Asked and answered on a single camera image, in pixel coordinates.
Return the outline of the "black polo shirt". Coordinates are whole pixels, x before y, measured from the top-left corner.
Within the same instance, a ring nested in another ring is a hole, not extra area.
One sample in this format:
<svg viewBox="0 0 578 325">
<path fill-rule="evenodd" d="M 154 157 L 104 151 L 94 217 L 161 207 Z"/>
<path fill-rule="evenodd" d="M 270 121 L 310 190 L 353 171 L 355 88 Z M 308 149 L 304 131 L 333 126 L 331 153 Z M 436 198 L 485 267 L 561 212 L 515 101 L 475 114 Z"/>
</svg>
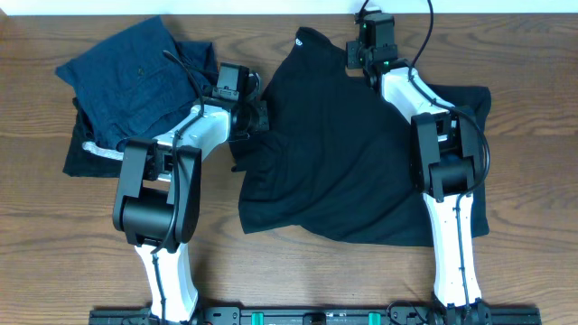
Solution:
<svg viewBox="0 0 578 325">
<path fill-rule="evenodd" d="M 335 241 L 431 246 L 424 199 L 410 170 L 411 126 L 397 108 L 346 71 L 347 52 L 298 29 L 263 93 L 270 128 L 230 146 L 245 175 L 238 214 L 247 233 L 299 226 Z M 481 131 L 485 87 L 440 86 Z M 473 193 L 471 234 L 489 233 L 485 189 Z"/>
</svg>

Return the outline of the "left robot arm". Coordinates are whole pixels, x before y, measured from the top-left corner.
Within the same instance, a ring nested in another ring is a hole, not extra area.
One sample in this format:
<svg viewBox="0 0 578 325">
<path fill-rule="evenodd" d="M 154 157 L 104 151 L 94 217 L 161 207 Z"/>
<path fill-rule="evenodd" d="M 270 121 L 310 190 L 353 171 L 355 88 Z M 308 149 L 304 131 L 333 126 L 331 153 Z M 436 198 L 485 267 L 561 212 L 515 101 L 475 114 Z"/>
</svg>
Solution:
<svg viewBox="0 0 578 325">
<path fill-rule="evenodd" d="M 113 208 L 116 230 L 126 235 L 146 271 L 153 301 L 137 312 L 115 312 L 112 324 L 188 324 L 199 294 L 192 282 L 188 243 L 200 215 L 201 164 L 226 142 L 268 130 L 261 78 L 223 63 L 216 85 L 198 97 L 171 130 L 126 144 Z"/>
</svg>

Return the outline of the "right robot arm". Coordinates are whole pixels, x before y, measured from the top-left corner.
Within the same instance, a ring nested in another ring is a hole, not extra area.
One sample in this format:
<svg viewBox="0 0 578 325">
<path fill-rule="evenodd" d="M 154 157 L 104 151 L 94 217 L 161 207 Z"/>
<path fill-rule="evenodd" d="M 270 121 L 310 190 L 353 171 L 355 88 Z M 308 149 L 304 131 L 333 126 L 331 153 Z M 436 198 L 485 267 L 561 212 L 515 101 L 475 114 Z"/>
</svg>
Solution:
<svg viewBox="0 0 578 325">
<path fill-rule="evenodd" d="M 346 45 L 348 68 L 363 70 L 368 85 L 411 126 L 410 170 L 433 232 L 434 297 L 447 311 L 469 311 L 481 299 L 471 218 L 473 193 L 489 173 L 487 138 L 472 114 L 439 97 L 415 62 L 399 57 L 392 14 L 363 7 L 355 23 L 359 36 Z"/>
</svg>

